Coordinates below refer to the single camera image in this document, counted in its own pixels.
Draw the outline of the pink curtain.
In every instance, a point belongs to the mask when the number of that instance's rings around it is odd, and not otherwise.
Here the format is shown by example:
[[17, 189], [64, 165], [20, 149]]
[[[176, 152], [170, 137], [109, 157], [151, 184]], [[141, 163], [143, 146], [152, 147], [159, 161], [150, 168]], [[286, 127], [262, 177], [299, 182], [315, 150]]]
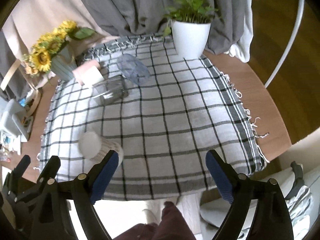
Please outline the pink curtain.
[[[84, 41], [70, 42], [74, 56], [96, 44], [114, 39], [98, 27], [80, 0], [20, 0], [1, 29], [4, 37], [2, 51], [5, 53], [1, 56], [1, 70], [4, 75], [16, 59], [22, 62], [23, 54], [30, 51], [42, 34], [53, 30], [64, 20], [74, 20], [82, 27], [95, 30], [95, 34]], [[101, 68], [100, 72], [104, 79], [108, 77], [106, 69]]]

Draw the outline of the green potted plant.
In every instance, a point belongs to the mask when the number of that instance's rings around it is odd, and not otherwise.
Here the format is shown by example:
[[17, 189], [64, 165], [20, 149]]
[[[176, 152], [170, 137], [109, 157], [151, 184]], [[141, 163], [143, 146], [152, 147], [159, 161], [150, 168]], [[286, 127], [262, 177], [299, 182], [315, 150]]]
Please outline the green potted plant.
[[167, 19], [167, 25], [163, 37], [172, 34], [174, 22], [208, 24], [215, 18], [222, 18], [220, 9], [214, 8], [209, 0], [175, 0], [174, 5], [167, 6], [164, 10], [163, 17]]

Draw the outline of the white plant pot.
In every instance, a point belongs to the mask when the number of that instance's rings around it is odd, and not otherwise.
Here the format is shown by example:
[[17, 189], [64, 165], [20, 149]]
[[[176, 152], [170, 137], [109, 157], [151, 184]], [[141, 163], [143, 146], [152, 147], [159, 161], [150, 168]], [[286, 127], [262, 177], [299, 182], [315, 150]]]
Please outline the white plant pot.
[[186, 60], [199, 58], [208, 41], [210, 26], [210, 23], [174, 21], [171, 29], [177, 54]]

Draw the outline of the clear bluish plastic cup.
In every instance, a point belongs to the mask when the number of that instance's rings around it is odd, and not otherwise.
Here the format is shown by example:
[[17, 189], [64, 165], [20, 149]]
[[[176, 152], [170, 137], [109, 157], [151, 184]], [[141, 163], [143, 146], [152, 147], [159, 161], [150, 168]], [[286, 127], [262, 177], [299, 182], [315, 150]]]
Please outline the clear bluish plastic cup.
[[133, 55], [123, 54], [118, 57], [117, 66], [119, 71], [136, 85], [143, 85], [150, 78], [147, 67]]

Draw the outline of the smoky square glass cup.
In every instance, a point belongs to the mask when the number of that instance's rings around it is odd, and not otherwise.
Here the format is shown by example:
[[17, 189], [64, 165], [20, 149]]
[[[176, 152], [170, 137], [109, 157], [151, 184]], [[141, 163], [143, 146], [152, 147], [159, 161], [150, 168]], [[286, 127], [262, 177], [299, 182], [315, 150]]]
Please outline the smoky square glass cup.
[[93, 86], [92, 98], [96, 103], [109, 105], [128, 96], [125, 79], [116, 75]]

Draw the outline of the black white plaid tablecloth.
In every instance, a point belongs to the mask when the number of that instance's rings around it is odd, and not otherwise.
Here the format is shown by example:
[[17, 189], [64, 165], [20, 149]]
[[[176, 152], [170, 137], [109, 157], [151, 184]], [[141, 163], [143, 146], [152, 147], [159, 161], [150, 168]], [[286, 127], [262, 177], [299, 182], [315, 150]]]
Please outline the black white plaid tablecloth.
[[78, 141], [89, 131], [124, 151], [105, 199], [151, 200], [212, 189], [215, 182], [205, 163], [209, 150], [239, 173], [252, 175], [266, 167], [249, 111], [228, 75], [207, 57], [185, 60], [170, 37], [149, 35], [97, 45], [76, 61], [95, 59], [103, 64], [103, 76], [113, 77], [124, 54], [147, 67], [149, 80], [141, 86], [127, 81], [127, 97], [107, 106], [76, 81], [60, 83], [45, 120], [40, 168], [57, 155], [57, 181], [88, 172], [93, 164], [79, 152]]

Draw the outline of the pink cup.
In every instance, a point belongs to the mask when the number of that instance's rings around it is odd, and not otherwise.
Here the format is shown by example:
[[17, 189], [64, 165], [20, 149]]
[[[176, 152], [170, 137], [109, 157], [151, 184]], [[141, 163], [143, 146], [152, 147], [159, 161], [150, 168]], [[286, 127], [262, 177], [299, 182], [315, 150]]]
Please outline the pink cup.
[[86, 87], [93, 87], [97, 83], [104, 81], [100, 72], [101, 66], [97, 60], [89, 60], [72, 71], [77, 83]]

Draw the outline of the person's dark red trousers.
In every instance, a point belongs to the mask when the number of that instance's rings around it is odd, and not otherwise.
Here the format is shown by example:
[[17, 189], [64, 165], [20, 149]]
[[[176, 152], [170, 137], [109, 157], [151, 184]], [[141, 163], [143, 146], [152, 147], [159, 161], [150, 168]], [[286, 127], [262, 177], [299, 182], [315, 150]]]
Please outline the person's dark red trousers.
[[176, 205], [166, 201], [159, 224], [136, 224], [114, 239], [196, 239], [196, 237]]

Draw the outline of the ribbed blue-grey vase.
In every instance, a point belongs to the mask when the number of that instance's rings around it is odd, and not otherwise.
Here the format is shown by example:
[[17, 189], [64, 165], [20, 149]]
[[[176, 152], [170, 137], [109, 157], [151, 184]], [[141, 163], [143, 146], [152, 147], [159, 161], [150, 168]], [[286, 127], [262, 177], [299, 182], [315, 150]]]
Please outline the ribbed blue-grey vase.
[[77, 68], [73, 51], [69, 44], [65, 45], [51, 60], [51, 71], [62, 81], [69, 82], [74, 78]]

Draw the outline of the sunflower bouquet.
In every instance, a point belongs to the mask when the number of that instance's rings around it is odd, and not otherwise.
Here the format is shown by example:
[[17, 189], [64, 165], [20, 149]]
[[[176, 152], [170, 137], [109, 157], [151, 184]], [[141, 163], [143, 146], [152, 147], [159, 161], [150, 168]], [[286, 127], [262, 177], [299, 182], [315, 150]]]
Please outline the sunflower bouquet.
[[95, 31], [89, 27], [80, 27], [75, 21], [64, 20], [53, 31], [41, 35], [23, 54], [22, 63], [30, 76], [39, 76], [52, 70], [53, 59], [58, 56], [70, 40], [81, 41], [93, 36]]

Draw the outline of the checkered paper cup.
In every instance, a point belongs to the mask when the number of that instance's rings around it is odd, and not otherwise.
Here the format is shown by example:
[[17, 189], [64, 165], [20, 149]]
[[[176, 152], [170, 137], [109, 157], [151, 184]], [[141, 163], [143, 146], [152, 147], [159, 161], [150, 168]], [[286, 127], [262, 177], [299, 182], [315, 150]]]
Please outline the checkered paper cup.
[[124, 157], [124, 151], [117, 142], [101, 137], [95, 132], [82, 134], [78, 140], [78, 149], [85, 159], [95, 164], [100, 163], [111, 150], [118, 155], [118, 166], [121, 165]]

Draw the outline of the grey curtain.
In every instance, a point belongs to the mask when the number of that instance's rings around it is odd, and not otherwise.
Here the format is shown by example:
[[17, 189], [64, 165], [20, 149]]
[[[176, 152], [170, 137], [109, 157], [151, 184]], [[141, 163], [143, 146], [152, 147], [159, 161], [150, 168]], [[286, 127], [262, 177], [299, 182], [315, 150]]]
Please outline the grey curtain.
[[[175, 0], [80, 0], [98, 27], [114, 39], [161, 32], [165, 7]], [[228, 54], [246, 63], [253, 38], [252, 0], [209, 0], [222, 18], [212, 22], [207, 42], [214, 54]]]

